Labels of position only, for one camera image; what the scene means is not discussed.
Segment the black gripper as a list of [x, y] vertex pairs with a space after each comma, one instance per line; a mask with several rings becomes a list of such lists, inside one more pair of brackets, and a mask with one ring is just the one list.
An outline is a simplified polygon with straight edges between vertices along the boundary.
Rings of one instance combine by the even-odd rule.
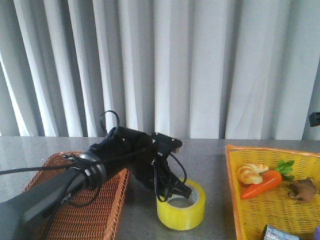
[[143, 152], [135, 156], [129, 169], [147, 189], [164, 194], [164, 200], [168, 200], [173, 194], [181, 194], [189, 199], [192, 194], [192, 189], [170, 170], [168, 161], [152, 152]]

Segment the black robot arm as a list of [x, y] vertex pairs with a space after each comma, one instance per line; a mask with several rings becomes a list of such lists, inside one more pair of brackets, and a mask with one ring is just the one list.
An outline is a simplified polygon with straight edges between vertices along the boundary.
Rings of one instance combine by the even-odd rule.
[[147, 189], [165, 202], [172, 195], [189, 198], [192, 190], [175, 176], [167, 158], [180, 148], [176, 138], [126, 127], [114, 127], [100, 143], [78, 155], [64, 154], [62, 173], [2, 202], [0, 237], [3, 240], [30, 240], [44, 224], [51, 223], [64, 204], [81, 191], [99, 192], [102, 186], [124, 169], [130, 170]]

